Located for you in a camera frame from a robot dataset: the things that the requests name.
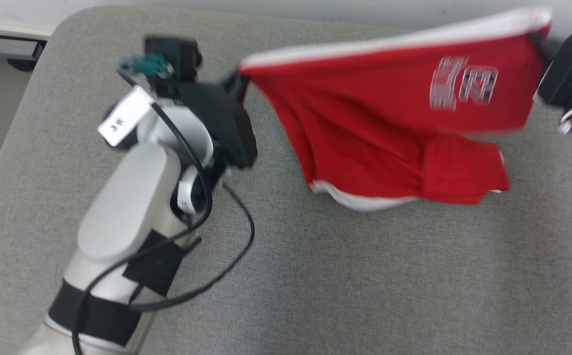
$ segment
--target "white label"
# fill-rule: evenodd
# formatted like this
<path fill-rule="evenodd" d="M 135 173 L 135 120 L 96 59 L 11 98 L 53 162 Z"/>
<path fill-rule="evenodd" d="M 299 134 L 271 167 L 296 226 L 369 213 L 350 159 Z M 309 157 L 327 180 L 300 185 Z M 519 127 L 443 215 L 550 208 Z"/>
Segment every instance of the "white label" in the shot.
<path fill-rule="evenodd" d="M 137 123 L 152 110 L 155 100 L 139 85 L 135 85 L 115 106 L 115 110 L 101 123 L 97 131 L 111 146 L 117 146 L 137 126 Z"/>

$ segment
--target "caster wheel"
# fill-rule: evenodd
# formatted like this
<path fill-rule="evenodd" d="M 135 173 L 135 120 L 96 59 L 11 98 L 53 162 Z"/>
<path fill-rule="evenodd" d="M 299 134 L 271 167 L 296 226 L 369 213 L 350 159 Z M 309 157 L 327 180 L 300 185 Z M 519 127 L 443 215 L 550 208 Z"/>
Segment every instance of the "caster wheel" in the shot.
<path fill-rule="evenodd" d="M 24 61 L 23 59 L 8 59 L 8 64 L 23 72 L 31 72 L 36 68 L 36 61 Z"/>

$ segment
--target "silver metal bar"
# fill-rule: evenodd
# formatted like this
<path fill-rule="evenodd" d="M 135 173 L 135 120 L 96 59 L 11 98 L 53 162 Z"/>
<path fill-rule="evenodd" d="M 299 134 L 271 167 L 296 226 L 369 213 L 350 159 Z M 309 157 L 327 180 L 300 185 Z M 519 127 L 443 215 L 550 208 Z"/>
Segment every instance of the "silver metal bar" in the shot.
<path fill-rule="evenodd" d="M 36 41 L 0 38 L 0 58 L 35 61 L 42 47 Z"/>

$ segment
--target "folded garment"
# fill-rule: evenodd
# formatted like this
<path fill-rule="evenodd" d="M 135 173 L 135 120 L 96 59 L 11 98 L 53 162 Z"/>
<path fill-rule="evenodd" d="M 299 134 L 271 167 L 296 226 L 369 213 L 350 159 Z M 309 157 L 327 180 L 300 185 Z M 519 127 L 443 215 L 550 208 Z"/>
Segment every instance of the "folded garment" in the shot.
<path fill-rule="evenodd" d="M 416 198 L 477 204 L 509 189 L 495 144 L 520 129 L 544 61 L 527 40 L 551 11 L 518 9 L 362 42 L 306 45 L 240 65 L 275 108 L 306 181 L 359 211 Z"/>

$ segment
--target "gray tablecloth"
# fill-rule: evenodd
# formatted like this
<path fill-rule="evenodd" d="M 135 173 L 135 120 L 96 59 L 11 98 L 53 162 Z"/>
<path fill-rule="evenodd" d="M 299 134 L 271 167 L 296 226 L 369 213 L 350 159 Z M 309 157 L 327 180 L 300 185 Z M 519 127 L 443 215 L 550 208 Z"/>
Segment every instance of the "gray tablecloth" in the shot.
<path fill-rule="evenodd" d="M 56 30 L 0 153 L 0 354 L 36 329 L 79 221 L 122 157 L 95 128 L 128 87 L 117 61 L 145 34 L 194 36 L 201 79 L 252 52 L 389 36 L 393 29 L 187 11 L 102 7 Z M 572 139 L 555 112 L 493 137 L 511 190 L 479 206 L 420 201 L 356 213 L 314 195 L 268 101 L 251 89 L 252 171 L 229 184 L 256 244 L 204 296 L 163 312 L 143 353 L 572 354 Z M 243 247 L 243 213 L 221 190 L 172 293 L 216 275 Z"/>

